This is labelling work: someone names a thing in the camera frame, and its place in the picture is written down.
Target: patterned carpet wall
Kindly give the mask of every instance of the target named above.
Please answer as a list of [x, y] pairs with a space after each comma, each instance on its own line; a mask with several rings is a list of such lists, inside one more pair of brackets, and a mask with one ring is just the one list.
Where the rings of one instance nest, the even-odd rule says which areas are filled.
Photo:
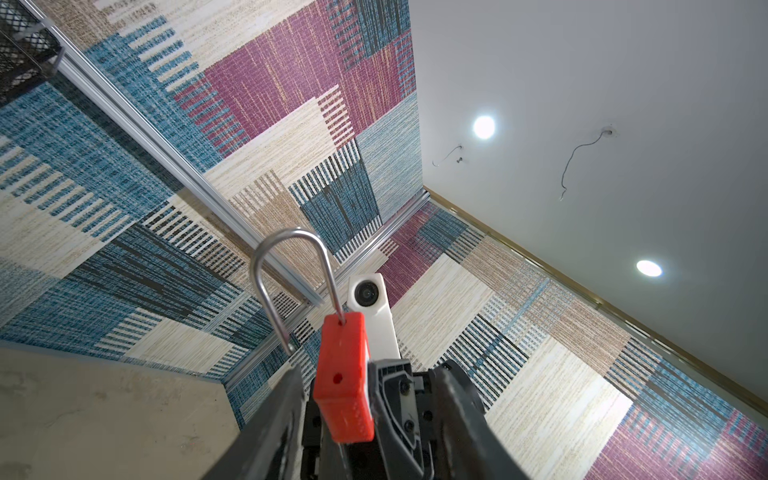
[[[360, 271], [384, 276], [403, 356], [416, 370], [459, 362], [488, 424], [534, 480], [768, 478], [768, 432], [436, 205]], [[294, 332], [296, 354], [278, 347], [227, 385], [241, 425], [291, 366], [309, 385], [331, 311], [318, 309]]]
[[[262, 234], [338, 266], [421, 190], [407, 2], [38, 4]], [[222, 379], [271, 332], [248, 247], [61, 75], [0, 109], [0, 166], [0, 339]]]

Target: concrete floor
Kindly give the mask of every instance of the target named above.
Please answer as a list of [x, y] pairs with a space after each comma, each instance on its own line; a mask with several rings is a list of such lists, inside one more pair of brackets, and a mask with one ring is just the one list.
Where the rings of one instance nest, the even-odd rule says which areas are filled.
[[219, 383], [0, 348], [2, 480], [194, 480], [238, 433]]

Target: recessed ceiling light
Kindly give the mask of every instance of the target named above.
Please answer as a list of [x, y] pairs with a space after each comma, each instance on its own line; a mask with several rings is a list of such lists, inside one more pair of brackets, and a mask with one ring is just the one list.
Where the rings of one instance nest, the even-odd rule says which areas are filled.
[[637, 262], [637, 269], [648, 276], [659, 276], [663, 273], [661, 267], [650, 260], [640, 260]]
[[475, 125], [472, 127], [472, 130], [475, 131], [475, 135], [485, 140], [486, 138], [490, 138], [491, 135], [493, 135], [493, 132], [496, 131], [496, 123], [494, 123], [493, 118], [478, 117], [478, 119], [475, 120]]

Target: white ceiling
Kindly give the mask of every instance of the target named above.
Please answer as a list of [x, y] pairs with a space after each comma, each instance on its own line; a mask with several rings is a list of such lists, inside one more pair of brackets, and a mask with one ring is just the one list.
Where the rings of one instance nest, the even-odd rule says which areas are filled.
[[410, 8], [425, 185], [768, 399], [768, 2]]

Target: black metal mesh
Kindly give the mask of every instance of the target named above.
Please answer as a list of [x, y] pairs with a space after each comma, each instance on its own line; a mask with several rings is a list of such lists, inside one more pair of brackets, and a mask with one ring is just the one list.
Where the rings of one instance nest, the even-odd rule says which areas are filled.
[[38, 21], [15, 0], [0, 1], [0, 106], [31, 90], [53, 74], [48, 62], [61, 50], [56, 38], [43, 28], [24, 38], [14, 35]]

